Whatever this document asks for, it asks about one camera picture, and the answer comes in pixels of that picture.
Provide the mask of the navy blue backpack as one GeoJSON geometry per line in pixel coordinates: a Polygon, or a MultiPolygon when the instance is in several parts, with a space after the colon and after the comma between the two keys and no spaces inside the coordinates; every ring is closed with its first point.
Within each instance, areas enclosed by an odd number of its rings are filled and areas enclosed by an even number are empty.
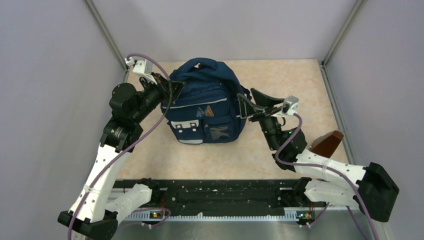
{"type": "Polygon", "coordinates": [[[161,106],[178,142],[220,144],[238,139],[246,121],[240,117],[237,94],[252,97],[228,65],[205,57],[192,58],[175,69],[170,79],[186,82],[171,106],[161,106]],[[205,116],[207,105],[214,117],[205,116]]]}

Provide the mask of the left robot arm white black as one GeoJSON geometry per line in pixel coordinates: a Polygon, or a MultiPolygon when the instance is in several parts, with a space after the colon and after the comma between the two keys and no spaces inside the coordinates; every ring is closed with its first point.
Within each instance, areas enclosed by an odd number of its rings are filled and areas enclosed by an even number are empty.
{"type": "Polygon", "coordinates": [[[77,200],[57,219],[67,227],[69,240],[110,240],[120,223],[136,209],[144,204],[154,207],[160,202],[159,191],[143,183],[109,201],[122,166],[148,135],[141,122],[158,105],[169,108],[186,86],[183,81],[171,81],[158,73],[152,80],[141,78],[140,83],[142,91],[127,82],[112,91],[112,116],[100,137],[93,167],[77,200]]]}

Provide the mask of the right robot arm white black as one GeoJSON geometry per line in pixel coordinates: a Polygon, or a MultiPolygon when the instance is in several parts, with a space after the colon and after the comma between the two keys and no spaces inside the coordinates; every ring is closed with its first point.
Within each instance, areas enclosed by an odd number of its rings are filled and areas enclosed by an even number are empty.
{"type": "Polygon", "coordinates": [[[400,189],[383,166],[343,163],[308,147],[301,131],[299,99],[277,98],[252,88],[251,96],[238,93],[241,118],[258,122],[272,157],[283,170],[306,174],[293,188],[299,206],[310,202],[359,207],[368,218],[387,223],[400,189]]]}

